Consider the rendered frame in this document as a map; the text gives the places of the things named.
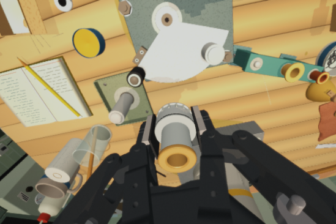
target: red bottle cap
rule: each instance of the red bottle cap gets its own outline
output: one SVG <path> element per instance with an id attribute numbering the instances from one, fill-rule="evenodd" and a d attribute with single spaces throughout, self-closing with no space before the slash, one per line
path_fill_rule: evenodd
<path id="1" fill-rule="evenodd" d="M 43 223 L 47 223 L 50 219 L 51 215 L 47 213 L 41 213 L 38 217 L 38 222 L 43 221 Z"/>

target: brown cloth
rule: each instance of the brown cloth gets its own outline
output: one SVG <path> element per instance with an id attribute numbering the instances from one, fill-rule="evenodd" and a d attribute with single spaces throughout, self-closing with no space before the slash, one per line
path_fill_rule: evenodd
<path id="1" fill-rule="evenodd" d="M 319 137 L 318 141 L 322 141 L 332 135 L 336 135 L 336 103 L 329 102 L 319 106 L 321 119 L 319 120 Z"/>

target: yellow disc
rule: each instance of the yellow disc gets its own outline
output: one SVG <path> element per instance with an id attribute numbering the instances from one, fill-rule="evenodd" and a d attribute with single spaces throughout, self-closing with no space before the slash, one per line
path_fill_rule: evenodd
<path id="1" fill-rule="evenodd" d="M 73 37 L 73 43 L 77 52 L 87 58 L 96 57 L 100 50 L 97 36 L 88 29 L 78 30 Z"/>
<path id="2" fill-rule="evenodd" d="M 174 144 L 159 152 L 158 162 L 162 169 L 170 173 L 182 173 L 193 168 L 196 154 L 186 145 Z"/>
<path id="3" fill-rule="evenodd" d="M 285 76 L 285 80 L 289 83 L 293 83 L 298 81 L 305 72 L 305 66 L 303 63 L 294 63 L 294 64 L 286 64 L 282 67 L 281 73 Z"/>

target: blue and yellow round container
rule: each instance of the blue and yellow round container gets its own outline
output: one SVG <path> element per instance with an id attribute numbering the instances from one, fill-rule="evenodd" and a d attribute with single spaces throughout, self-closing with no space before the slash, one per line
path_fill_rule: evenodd
<path id="1" fill-rule="evenodd" d="M 104 37 L 96 29 L 78 29 L 74 32 L 72 41 L 74 49 L 85 58 L 97 57 L 105 50 Z"/>

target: white paper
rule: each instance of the white paper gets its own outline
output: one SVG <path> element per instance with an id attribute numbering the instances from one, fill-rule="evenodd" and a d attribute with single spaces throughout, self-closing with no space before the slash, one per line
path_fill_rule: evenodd
<path id="1" fill-rule="evenodd" d="M 29 29 L 24 26 L 23 12 L 18 0 L 0 0 L 4 14 L 14 34 L 27 34 Z"/>
<path id="2" fill-rule="evenodd" d="M 74 81 L 68 73 L 62 59 L 41 62 L 30 67 L 82 117 L 86 118 L 91 115 L 86 108 L 81 94 L 75 89 L 73 85 Z M 27 69 L 22 69 L 57 121 L 78 119 L 70 109 L 46 89 L 40 81 L 34 78 Z"/>
<path id="3" fill-rule="evenodd" d="M 336 143 L 335 144 L 319 144 L 317 145 L 317 149 L 325 149 L 325 148 L 329 148 L 329 147 L 336 147 Z"/>
<path id="4" fill-rule="evenodd" d="M 25 127 L 56 121 L 21 69 L 0 73 L 0 97 Z"/>
<path id="5" fill-rule="evenodd" d="M 207 43 L 223 46 L 229 31 L 188 23 L 172 23 L 162 29 L 141 60 L 145 79 L 159 83 L 184 81 L 202 72 L 209 64 L 201 50 Z"/>

